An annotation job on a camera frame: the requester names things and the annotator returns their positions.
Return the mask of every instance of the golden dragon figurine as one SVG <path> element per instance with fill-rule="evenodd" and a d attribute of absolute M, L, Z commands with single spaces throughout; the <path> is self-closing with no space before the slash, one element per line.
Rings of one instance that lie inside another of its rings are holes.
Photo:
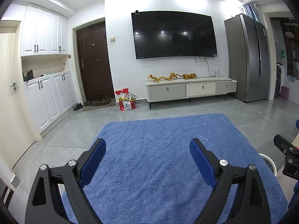
<path fill-rule="evenodd" d="M 178 78 L 177 77 L 177 74 L 175 74 L 174 72 L 170 72 L 170 77 L 167 78 L 167 77 L 159 77 L 159 78 L 156 78 L 154 77 L 152 74 L 151 75 L 148 75 L 147 78 L 151 78 L 153 79 L 154 81 L 156 82 L 159 82 L 162 78 L 164 78 L 166 81 L 172 81 L 172 78 Z"/>
<path fill-rule="evenodd" d="M 184 74 L 184 75 L 179 75 L 177 74 L 178 76 L 180 77 L 183 77 L 184 79 L 186 80 L 189 80 L 189 79 L 196 79 L 197 75 L 195 73 L 191 73 L 191 74 Z"/>

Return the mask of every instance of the gray tile floor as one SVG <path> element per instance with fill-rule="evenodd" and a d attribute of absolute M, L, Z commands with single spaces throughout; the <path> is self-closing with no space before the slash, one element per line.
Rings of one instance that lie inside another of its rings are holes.
<path fill-rule="evenodd" d="M 120 111 L 116 106 L 85 112 L 81 109 L 67 115 L 41 142 L 35 142 L 14 166 L 13 170 L 21 182 L 12 197 L 9 210 L 23 224 L 29 192 L 39 166 L 46 163 L 50 167 L 57 167 L 70 159 L 77 159 L 109 122 L 208 113 L 226 115 L 259 153 L 273 159 L 277 168 L 282 165 L 284 155 L 273 145 L 274 136 L 281 134 L 292 142 L 299 132 L 295 127 L 299 119 L 299 105 L 280 97 L 273 101 L 244 103 L 231 96 L 227 100 L 224 96 L 213 96 L 193 99 L 191 102 L 159 102 L 153 104 L 152 110 L 148 104 L 136 105 L 136 109 L 131 111 Z"/>

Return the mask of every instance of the door handle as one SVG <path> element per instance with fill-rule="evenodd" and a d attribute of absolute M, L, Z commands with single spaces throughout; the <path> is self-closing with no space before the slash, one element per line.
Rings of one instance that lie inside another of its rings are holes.
<path fill-rule="evenodd" d="M 14 82 L 10 87 L 13 87 L 13 89 L 16 91 L 16 83 Z"/>
<path fill-rule="evenodd" d="M 82 66 L 82 69 L 84 69 L 84 60 L 81 59 L 81 66 Z"/>

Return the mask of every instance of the stainless steel refrigerator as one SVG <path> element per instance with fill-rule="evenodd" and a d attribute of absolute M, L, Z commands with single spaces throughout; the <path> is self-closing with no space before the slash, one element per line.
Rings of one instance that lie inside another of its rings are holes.
<path fill-rule="evenodd" d="M 270 59 L 265 27 L 239 14 L 224 21 L 229 53 L 229 77 L 237 82 L 234 97 L 245 102 L 265 99 Z"/>

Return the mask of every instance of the black tv screen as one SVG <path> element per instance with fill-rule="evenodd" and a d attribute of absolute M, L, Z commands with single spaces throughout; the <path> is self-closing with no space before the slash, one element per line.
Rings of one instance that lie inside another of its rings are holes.
<path fill-rule="evenodd" d="M 136 59 L 163 56 L 217 57 L 210 16 L 174 11 L 131 15 Z"/>

